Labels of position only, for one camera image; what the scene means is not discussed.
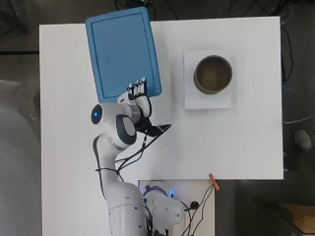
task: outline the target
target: metal bowl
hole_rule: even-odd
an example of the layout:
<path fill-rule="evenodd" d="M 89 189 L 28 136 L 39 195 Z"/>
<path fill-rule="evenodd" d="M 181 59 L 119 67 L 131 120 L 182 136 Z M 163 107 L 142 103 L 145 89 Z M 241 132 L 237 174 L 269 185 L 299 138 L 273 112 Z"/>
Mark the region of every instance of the metal bowl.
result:
<path fill-rule="evenodd" d="M 199 62 L 194 73 L 196 88 L 205 94 L 224 90 L 232 80 L 232 67 L 220 56 L 209 56 Z"/>

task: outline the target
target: cable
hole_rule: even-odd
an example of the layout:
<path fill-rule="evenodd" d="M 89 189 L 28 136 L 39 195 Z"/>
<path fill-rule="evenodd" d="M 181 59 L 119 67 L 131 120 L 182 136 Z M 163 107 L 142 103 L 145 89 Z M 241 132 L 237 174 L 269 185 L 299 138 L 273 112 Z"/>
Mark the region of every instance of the cable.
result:
<path fill-rule="evenodd" d="M 157 10 L 156 10 L 155 6 L 151 3 L 147 3 L 147 6 L 151 7 L 154 10 L 153 21 L 156 21 L 157 20 Z"/>
<path fill-rule="evenodd" d="M 164 0 L 164 2 L 166 3 L 166 5 L 168 6 L 169 10 L 172 12 L 172 14 L 174 15 L 175 17 L 175 20 L 178 20 L 178 16 L 175 12 L 175 10 L 173 9 L 173 7 L 170 5 L 169 1 L 168 0 Z"/>
<path fill-rule="evenodd" d="M 138 160 L 140 160 L 141 159 L 141 157 L 142 157 L 142 155 L 144 154 L 144 147 L 146 146 L 146 143 L 147 143 L 147 134 L 145 134 L 145 137 L 144 137 L 144 140 L 143 140 L 143 142 L 142 142 L 142 146 L 141 146 L 141 154 L 140 154 L 140 156 L 135 160 L 135 161 L 133 161 L 133 162 L 131 162 L 131 163 L 129 163 L 129 164 L 127 164 L 127 165 L 125 165 L 131 158 L 126 158 L 124 161 L 123 161 L 123 163 L 118 167 L 118 169 L 117 169 L 117 171 L 118 171 L 118 173 L 120 172 L 120 170 L 122 170 L 123 168 L 125 168 L 126 166 L 128 166 L 128 165 L 130 165 L 130 164 L 132 164 L 132 163 L 134 163 L 134 162 L 136 162 L 136 161 L 138 161 Z"/>
<path fill-rule="evenodd" d="M 262 11 L 258 14 L 258 16 L 262 15 L 263 13 L 266 13 L 266 15 L 269 16 L 269 13 L 266 11 L 270 3 L 271 3 L 271 0 L 268 0 L 267 4 L 265 5 L 264 8 L 262 8 Z"/>
<path fill-rule="evenodd" d="M 117 11 L 119 11 L 119 8 L 118 8 L 117 3 L 118 3 L 121 7 L 123 7 L 124 9 L 128 9 L 128 7 L 127 7 L 125 4 L 121 3 L 119 0 L 114 0 L 114 3 L 115 3 L 115 7 L 116 7 L 116 10 L 117 10 Z"/>
<path fill-rule="evenodd" d="M 242 17 L 245 17 L 247 13 L 249 13 L 249 11 L 256 5 L 257 1 L 254 1 L 253 4 L 250 6 L 250 8 L 248 8 L 248 10 L 243 14 Z"/>
<path fill-rule="evenodd" d="M 199 226 L 199 225 L 201 224 L 201 222 L 204 220 L 205 205 L 206 205 L 207 199 L 210 197 L 211 192 L 213 191 L 214 187 L 215 187 L 215 186 L 213 186 L 213 188 L 212 188 L 211 191 L 209 192 L 207 198 L 205 199 L 205 202 L 204 202 L 204 205 L 203 205 L 203 209 L 201 210 L 201 219 L 199 220 L 199 222 L 197 223 L 197 225 L 196 225 L 196 227 L 195 227 L 195 229 L 194 229 L 194 231 L 193 231 L 193 234 L 192 234 L 193 236 L 195 235 L 195 232 L 196 232 L 196 230 L 198 229 L 198 226 Z"/>
<path fill-rule="evenodd" d="M 302 121 L 306 121 L 306 120 L 309 120 L 309 119 L 312 119 L 312 118 L 315 118 L 315 116 L 308 116 L 308 117 L 305 117 L 303 119 L 293 120 L 293 121 L 283 121 L 283 123 L 286 124 L 286 125 L 290 125 L 290 124 L 295 124 L 295 123 L 299 123 L 299 122 L 302 122 Z"/>
<path fill-rule="evenodd" d="M 209 186 L 209 188 L 206 190 L 205 194 L 204 194 L 204 197 L 203 199 L 201 200 L 200 204 L 199 204 L 199 207 L 196 209 L 196 211 L 193 213 L 193 216 L 191 218 L 191 222 L 189 223 L 189 225 L 186 227 L 186 229 L 184 230 L 184 232 L 182 233 L 181 236 L 184 236 L 184 234 L 186 233 L 186 231 L 188 230 L 189 227 L 191 227 L 191 224 L 192 224 L 192 221 L 194 220 L 194 217 L 198 211 L 198 209 L 200 208 L 200 206 L 203 204 L 204 200 L 205 200 L 205 197 L 207 195 L 207 193 L 209 192 L 209 190 L 211 189 L 211 187 L 214 187 L 214 185 L 212 184 L 211 186 Z"/>
<path fill-rule="evenodd" d="M 287 78 L 284 81 L 284 82 L 287 82 L 288 79 L 290 78 L 291 74 L 292 74 L 292 71 L 293 71 L 293 52 L 292 52 L 292 47 L 291 47 L 291 42 L 290 42 L 290 39 L 289 39 L 288 32 L 283 27 L 282 27 L 282 30 L 285 32 L 285 35 L 286 35 L 286 38 L 287 38 L 287 43 L 288 43 L 288 48 L 289 48 L 289 55 L 290 55 L 290 63 L 291 63 L 291 67 L 290 67 L 288 76 L 287 76 Z"/>
<path fill-rule="evenodd" d="M 11 0 L 8 0 L 8 2 L 9 2 L 10 8 L 11 8 L 11 10 L 12 10 L 14 16 L 15 16 L 15 17 L 18 17 L 19 14 L 18 14 L 18 13 L 16 12 L 16 10 L 14 9 L 14 6 L 13 6 Z"/>
<path fill-rule="evenodd" d="M 187 236 L 189 236 L 189 233 L 190 233 L 190 229 L 191 229 L 191 224 L 192 224 L 192 217 L 191 217 L 191 214 L 190 214 L 190 211 L 189 211 L 189 207 L 182 201 L 180 201 L 185 207 L 186 207 L 186 210 L 188 212 L 188 215 L 189 215 L 189 229 L 188 229 L 188 233 L 187 233 Z"/>
<path fill-rule="evenodd" d="M 167 125 L 167 127 L 157 136 L 155 136 L 147 145 L 145 145 L 144 147 L 140 148 L 136 153 L 132 154 L 129 157 L 126 158 L 122 158 L 122 159 L 118 159 L 115 160 L 116 163 L 121 162 L 121 161 L 125 161 L 126 159 L 131 159 L 134 156 L 136 156 L 137 154 L 139 154 L 140 152 L 142 152 L 143 149 L 147 149 L 152 143 L 154 143 L 162 134 L 164 134 L 169 128 L 171 127 L 171 125 Z"/>
<path fill-rule="evenodd" d="M 285 21 L 282 21 L 282 25 L 284 25 L 285 23 L 287 23 L 293 16 L 293 10 L 291 7 L 288 7 L 288 9 L 290 9 L 290 12 L 291 14 L 289 15 L 289 17 L 285 20 Z"/>

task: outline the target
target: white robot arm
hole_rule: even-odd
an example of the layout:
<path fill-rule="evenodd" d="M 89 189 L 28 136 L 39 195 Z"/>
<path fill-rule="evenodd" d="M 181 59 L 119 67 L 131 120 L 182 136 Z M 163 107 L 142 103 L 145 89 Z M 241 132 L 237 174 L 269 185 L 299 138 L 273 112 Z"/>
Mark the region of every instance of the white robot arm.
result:
<path fill-rule="evenodd" d="M 155 136 L 160 132 L 160 129 L 153 127 L 149 120 L 152 111 L 145 87 L 145 81 L 137 82 L 135 86 L 129 86 L 127 92 L 118 98 L 119 103 L 98 104 L 92 112 L 92 122 L 104 130 L 103 134 L 94 139 L 93 148 L 101 190 L 108 203 L 112 236 L 148 235 L 142 193 L 137 186 L 118 181 L 115 167 L 117 155 L 136 142 L 137 131 L 149 136 Z M 154 222 L 159 232 L 182 220 L 184 210 L 178 205 L 178 201 L 160 196 L 159 193 L 153 193 L 148 197 L 156 198 L 156 202 L 162 203 L 161 206 L 164 208 L 156 211 L 153 206 L 148 205 L 155 216 Z M 165 212 L 168 208 L 173 208 L 174 211 Z M 172 214 L 171 218 L 175 219 L 170 224 L 158 224 L 157 219 L 162 218 L 158 217 L 158 214 Z"/>

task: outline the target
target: blue light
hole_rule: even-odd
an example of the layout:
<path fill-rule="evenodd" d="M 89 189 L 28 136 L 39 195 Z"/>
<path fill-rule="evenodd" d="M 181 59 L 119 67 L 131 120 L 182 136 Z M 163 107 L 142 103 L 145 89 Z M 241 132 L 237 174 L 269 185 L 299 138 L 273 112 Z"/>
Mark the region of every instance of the blue light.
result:
<path fill-rule="evenodd" d="M 169 195 L 171 198 L 173 198 L 174 195 L 175 195 L 174 190 L 170 189 L 168 195 Z"/>

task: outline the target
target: orange clip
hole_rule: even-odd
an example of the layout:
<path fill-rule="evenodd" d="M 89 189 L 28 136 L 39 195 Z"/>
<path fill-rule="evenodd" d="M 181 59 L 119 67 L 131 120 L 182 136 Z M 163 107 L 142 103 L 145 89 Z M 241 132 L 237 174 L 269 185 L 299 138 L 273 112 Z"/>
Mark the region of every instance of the orange clip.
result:
<path fill-rule="evenodd" d="M 219 186 L 219 184 L 217 183 L 217 181 L 216 181 L 216 179 L 215 179 L 215 176 L 214 176 L 212 173 L 210 173 L 210 174 L 209 174 L 209 178 L 211 179 L 211 181 L 213 181 L 213 184 L 215 185 L 215 188 L 216 188 L 216 190 L 218 191 L 218 190 L 220 189 L 220 186 Z"/>

